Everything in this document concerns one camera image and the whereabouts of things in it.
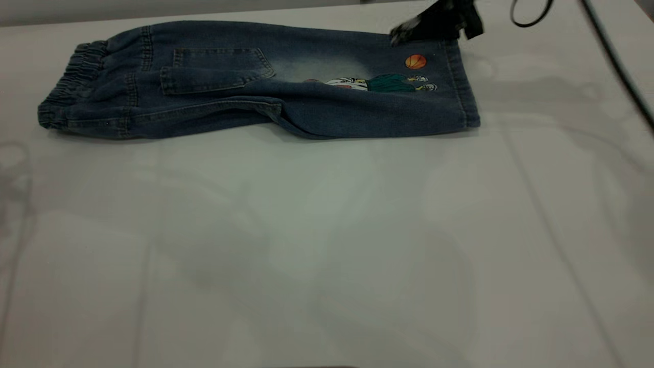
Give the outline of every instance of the black cable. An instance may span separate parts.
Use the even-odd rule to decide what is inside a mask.
[[[531,23],[522,24],[515,21],[515,5],[517,4],[517,2],[518,0],[513,0],[513,3],[511,4],[511,21],[516,26],[522,28],[532,27],[540,23],[540,21],[542,21],[547,16],[547,13],[552,8],[552,5],[554,4],[554,0],[547,0],[547,4],[545,5],[545,10],[543,10],[543,12],[538,17],[538,19],[536,19]],[[652,112],[649,110],[649,106],[643,99],[642,95],[636,89],[636,86],[634,85],[631,77],[629,77],[629,74],[625,70],[624,65],[620,62],[620,59],[618,58],[615,49],[613,48],[611,40],[609,39],[609,37],[606,35],[606,32],[604,31],[604,26],[602,26],[600,20],[597,18],[595,9],[593,8],[593,6],[590,4],[588,0],[579,0],[579,2],[581,3],[586,18],[588,19],[589,23],[593,27],[595,38],[597,38],[599,43],[602,45],[602,50],[604,51],[604,54],[607,57],[609,63],[613,67],[613,71],[615,72],[615,74],[617,74],[618,78],[620,78],[620,82],[622,83],[622,86],[627,91],[627,94],[634,102],[634,105],[636,105],[638,112],[649,126],[651,133],[654,135],[654,117],[652,117]]]
[[[531,23],[518,23],[518,21],[515,20],[515,6],[517,5],[517,3],[518,0],[513,0],[511,4],[511,21],[513,22],[513,24],[515,24],[518,27],[529,28],[535,26],[536,24],[539,24],[541,20],[545,19],[547,13],[549,13],[549,9],[552,9],[552,5],[554,5],[554,0],[547,0],[547,4],[545,4],[545,9],[543,10],[543,12],[540,14],[538,19],[536,19]]]
[[[588,2],[588,0],[580,0],[580,1],[583,10],[585,10],[586,18],[588,18],[588,21],[593,26],[593,30],[595,31],[596,38],[602,44],[602,48],[604,49],[604,54],[606,55],[609,62],[611,63],[613,70],[620,78],[623,87],[625,87],[625,90],[627,90],[629,97],[631,97],[631,100],[636,105],[636,108],[638,108],[638,112],[641,114],[641,116],[643,116],[643,119],[645,119],[647,125],[649,125],[649,129],[651,133],[654,134],[654,117],[652,117],[652,112],[649,110],[649,106],[647,106],[647,103],[643,99],[642,95],[638,93],[638,90],[636,89],[634,82],[631,80],[629,74],[627,73],[627,71],[625,71],[625,67],[622,65],[620,59],[617,57],[615,53],[615,49],[611,44],[611,40],[609,40],[608,36],[606,35],[606,32],[604,31],[604,27],[598,20],[595,10],[593,9],[593,6],[590,4],[590,2]]]

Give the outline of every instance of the cartoon print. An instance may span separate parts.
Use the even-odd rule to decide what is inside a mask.
[[[427,65],[427,58],[422,55],[411,55],[404,62],[409,69],[422,69]]]
[[[340,87],[350,88],[359,91],[370,92],[416,92],[416,91],[433,91],[436,90],[436,85],[433,83],[423,84],[416,87],[406,82],[428,82],[429,79],[422,75],[414,75],[407,77],[402,74],[384,74],[373,79],[365,80],[360,78],[337,78],[332,79],[325,84]]]

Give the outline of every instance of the denim pants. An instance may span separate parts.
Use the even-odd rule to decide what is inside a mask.
[[[456,40],[240,22],[172,22],[80,45],[39,123],[166,138],[272,122],[310,139],[479,126]]]

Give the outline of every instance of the wall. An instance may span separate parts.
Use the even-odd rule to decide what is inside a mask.
[[[402,0],[369,0],[386,3]],[[360,0],[0,0],[0,26],[353,5]]]

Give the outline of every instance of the cartoon character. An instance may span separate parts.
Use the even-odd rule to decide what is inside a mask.
[[[332,79],[325,84],[340,88],[350,88],[353,90],[370,91],[370,92],[416,92],[416,91],[433,91],[436,85],[433,83],[423,84],[416,87],[407,82],[428,82],[429,79],[422,75],[407,77],[402,74],[384,74],[373,79],[365,80],[360,78],[338,78]]]

